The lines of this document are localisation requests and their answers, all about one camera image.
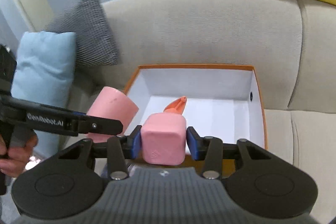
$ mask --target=pink cube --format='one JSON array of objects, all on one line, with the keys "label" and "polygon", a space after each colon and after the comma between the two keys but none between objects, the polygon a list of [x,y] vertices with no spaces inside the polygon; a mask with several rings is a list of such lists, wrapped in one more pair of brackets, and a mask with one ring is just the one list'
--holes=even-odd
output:
[{"label": "pink cube", "polygon": [[179,165],[185,157],[186,120],[181,114],[155,113],[141,128],[142,155],[149,164]]}]

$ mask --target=open cardboard box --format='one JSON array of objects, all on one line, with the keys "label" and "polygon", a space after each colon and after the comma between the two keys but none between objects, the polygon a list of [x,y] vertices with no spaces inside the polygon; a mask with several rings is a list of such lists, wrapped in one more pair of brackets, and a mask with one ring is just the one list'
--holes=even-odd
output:
[{"label": "open cardboard box", "polygon": [[215,136],[224,143],[245,138],[267,148],[263,103],[253,66],[139,66],[124,92],[139,108],[126,135],[152,113],[162,112],[169,103],[186,96],[183,116],[187,127],[193,126],[201,137]]}]

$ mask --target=sofa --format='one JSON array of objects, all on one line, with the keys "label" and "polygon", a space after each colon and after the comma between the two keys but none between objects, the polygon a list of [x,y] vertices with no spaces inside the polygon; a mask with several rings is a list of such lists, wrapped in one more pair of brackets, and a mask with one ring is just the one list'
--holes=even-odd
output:
[{"label": "sofa", "polygon": [[[76,71],[68,107],[87,111],[101,87],[123,89],[136,67],[255,66],[270,152],[311,175],[311,215],[336,215],[336,7],[316,0],[112,0],[102,4],[119,64]],[[71,138],[66,146],[83,138]],[[99,160],[96,171],[104,166]]]}]

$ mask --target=hand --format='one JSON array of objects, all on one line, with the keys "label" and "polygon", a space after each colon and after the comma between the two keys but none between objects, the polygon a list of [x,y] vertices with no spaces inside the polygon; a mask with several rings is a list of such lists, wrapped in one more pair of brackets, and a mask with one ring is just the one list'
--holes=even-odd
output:
[{"label": "hand", "polygon": [[5,142],[0,136],[0,155],[8,153],[8,159],[0,159],[0,171],[12,178],[18,177],[28,163],[37,142],[35,134],[26,142],[25,147],[10,147],[7,151]]}]

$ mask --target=gray pillow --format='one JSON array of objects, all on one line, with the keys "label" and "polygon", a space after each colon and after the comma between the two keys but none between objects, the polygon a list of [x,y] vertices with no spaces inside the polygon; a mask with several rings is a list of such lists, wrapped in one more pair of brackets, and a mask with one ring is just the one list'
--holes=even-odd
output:
[{"label": "gray pillow", "polygon": [[99,0],[80,0],[54,18],[47,32],[75,32],[76,66],[115,65],[118,50]]}]

